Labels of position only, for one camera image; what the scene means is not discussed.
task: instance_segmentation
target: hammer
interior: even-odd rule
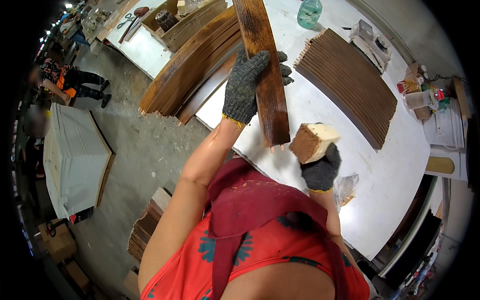
[[[140,8],[137,8],[134,12],[133,12],[133,15],[135,16],[135,19],[133,20],[133,22],[130,23],[130,25],[128,25],[127,29],[125,30],[125,32],[123,33],[123,35],[121,36],[120,40],[119,40],[119,43],[121,44],[123,42],[123,39],[125,38],[125,36],[127,35],[128,31],[130,30],[131,26],[133,25],[133,23],[135,23],[135,21],[137,21],[138,18],[141,18],[143,17],[147,12],[148,12],[149,8],[147,6],[144,6],[144,7],[140,7]]]

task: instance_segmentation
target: yellow glove cuff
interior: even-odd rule
[[[237,126],[238,126],[238,128],[241,128],[241,126],[244,125],[243,123],[240,123],[240,122],[238,122],[237,120],[234,120],[234,119],[232,119],[232,118],[227,117],[224,113],[222,113],[222,117],[224,117],[225,119],[228,119],[228,120],[236,123]]]
[[[333,187],[331,187],[330,189],[328,189],[327,191],[322,191],[322,190],[312,190],[312,189],[308,189],[309,191],[311,192],[329,192],[329,191],[332,191],[333,190]]]

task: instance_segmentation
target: shoe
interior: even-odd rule
[[[102,83],[102,86],[100,87],[100,92],[103,92],[103,90],[105,90],[109,84],[110,84],[110,80],[105,80]]]
[[[103,95],[102,98],[102,108],[105,108],[107,106],[108,102],[112,99],[112,95]]]

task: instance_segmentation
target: stain sponge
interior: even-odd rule
[[[301,164],[308,164],[325,156],[328,146],[339,139],[336,130],[329,125],[303,123],[289,148]]]

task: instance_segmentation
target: white table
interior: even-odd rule
[[[162,1],[141,0],[136,7],[154,5]],[[300,1],[264,0],[277,49],[284,51],[290,67],[304,49],[306,38],[313,37],[322,28],[331,28],[348,40],[348,30],[359,19],[372,25],[359,11],[344,0],[323,0],[324,6],[318,30],[306,30],[297,24]],[[164,45],[156,41],[141,28],[129,42],[118,44],[123,30],[112,30],[107,39],[125,54],[140,69],[154,78],[172,56],[164,52]],[[367,259],[374,256],[385,245],[407,212],[420,184],[427,165],[430,146],[425,140],[422,123],[413,112],[403,106],[402,96],[396,90],[396,83],[403,79],[407,64],[392,49],[392,59],[383,74],[385,83],[398,99],[394,117],[385,144],[381,150],[374,150],[356,126],[346,115],[313,84],[297,72],[291,77],[295,82],[285,88],[287,96],[290,136],[293,138],[303,122],[324,122],[331,124],[341,135],[337,146],[341,153],[342,165],[339,175],[348,176],[353,172],[360,175],[356,198],[340,212],[344,239]],[[207,126],[214,128],[221,120],[225,85],[223,85],[197,113]],[[263,148],[258,117],[253,117],[234,148],[254,163],[269,177],[300,190],[306,190],[300,176],[295,156],[287,149],[274,154]]]

